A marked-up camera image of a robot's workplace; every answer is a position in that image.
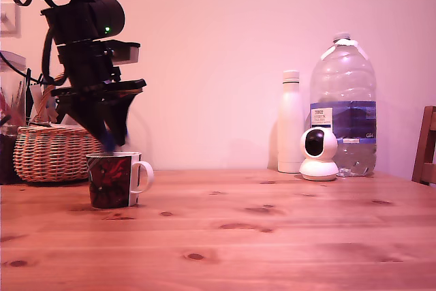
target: water jug label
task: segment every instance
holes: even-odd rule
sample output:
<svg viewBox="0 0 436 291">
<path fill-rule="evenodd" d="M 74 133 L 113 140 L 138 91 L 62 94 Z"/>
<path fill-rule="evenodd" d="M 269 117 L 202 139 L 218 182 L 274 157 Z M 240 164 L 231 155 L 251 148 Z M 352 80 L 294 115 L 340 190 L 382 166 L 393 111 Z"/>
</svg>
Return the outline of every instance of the water jug label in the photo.
<svg viewBox="0 0 436 291">
<path fill-rule="evenodd" d="M 333 127 L 333 108 L 314 108 L 311 109 L 312 127 Z"/>
<path fill-rule="evenodd" d="M 338 143 L 371 144 L 376 141 L 375 113 L 375 102 L 311 104 L 311 126 L 332 128 Z"/>
</svg>

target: robotic arm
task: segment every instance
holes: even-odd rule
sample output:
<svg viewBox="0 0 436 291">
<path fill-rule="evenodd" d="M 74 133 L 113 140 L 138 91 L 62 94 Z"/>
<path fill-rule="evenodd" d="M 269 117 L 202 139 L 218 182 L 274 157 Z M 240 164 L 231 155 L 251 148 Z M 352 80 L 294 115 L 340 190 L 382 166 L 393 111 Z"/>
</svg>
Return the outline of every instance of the robotic arm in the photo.
<svg viewBox="0 0 436 291">
<path fill-rule="evenodd" d="M 50 6 L 42 10 L 49 26 L 42 57 L 44 81 L 60 86 L 69 79 L 70 88 L 52 91 L 59 100 L 58 112 L 71 116 L 111 151 L 125 143 L 129 106 L 146 85 L 143 79 L 121 82 L 121 71 L 114 65 L 137 62 L 140 45 L 99 41 L 123 30 L 124 11 L 117 0 L 71 0 L 66 5 L 44 1 Z M 59 79 L 49 72 L 52 40 L 65 68 Z"/>
</svg>

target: water jug cap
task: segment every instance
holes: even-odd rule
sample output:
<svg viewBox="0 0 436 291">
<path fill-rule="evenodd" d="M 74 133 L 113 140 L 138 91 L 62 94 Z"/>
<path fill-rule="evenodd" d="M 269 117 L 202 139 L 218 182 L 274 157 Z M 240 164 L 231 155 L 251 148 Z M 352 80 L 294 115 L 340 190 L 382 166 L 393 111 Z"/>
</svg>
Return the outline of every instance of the water jug cap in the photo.
<svg viewBox="0 0 436 291">
<path fill-rule="evenodd" d="M 340 39 L 347 39 L 347 40 L 351 40 L 352 37 L 350 36 L 350 34 L 348 32 L 339 32 L 336 33 L 333 37 L 333 43 L 338 42 Z"/>
<path fill-rule="evenodd" d="M 300 82 L 300 72 L 289 70 L 283 72 L 283 83 L 285 82 Z"/>
</svg>

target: white water bottle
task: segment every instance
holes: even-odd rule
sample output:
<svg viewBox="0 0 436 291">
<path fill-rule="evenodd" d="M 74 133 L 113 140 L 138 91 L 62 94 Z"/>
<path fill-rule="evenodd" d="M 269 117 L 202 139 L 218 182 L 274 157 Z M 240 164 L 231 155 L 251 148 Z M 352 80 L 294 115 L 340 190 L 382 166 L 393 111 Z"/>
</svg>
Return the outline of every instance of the white water bottle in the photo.
<svg viewBox="0 0 436 291">
<path fill-rule="evenodd" d="M 299 172 L 304 159 L 300 151 L 300 138 L 304 133 L 304 124 L 300 96 L 300 73 L 298 71 L 284 71 L 283 96 L 277 122 L 279 172 Z"/>
</svg>

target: mug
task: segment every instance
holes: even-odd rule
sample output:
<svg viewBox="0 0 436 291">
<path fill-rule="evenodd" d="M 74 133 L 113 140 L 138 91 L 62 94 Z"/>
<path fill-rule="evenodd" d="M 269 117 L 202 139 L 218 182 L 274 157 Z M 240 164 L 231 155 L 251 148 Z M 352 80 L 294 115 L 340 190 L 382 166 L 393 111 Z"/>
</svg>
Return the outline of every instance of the mug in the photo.
<svg viewBox="0 0 436 291">
<path fill-rule="evenodd" d="M 95 208 L 119 208 L 138 203 L 141 192 L 150 189 L 155 176 L 151 165 L 138 152 L 92 153 L 87 155 L 89 193 Z M 147 173 L 140 188 L 140 168 Z"/>
</svg>

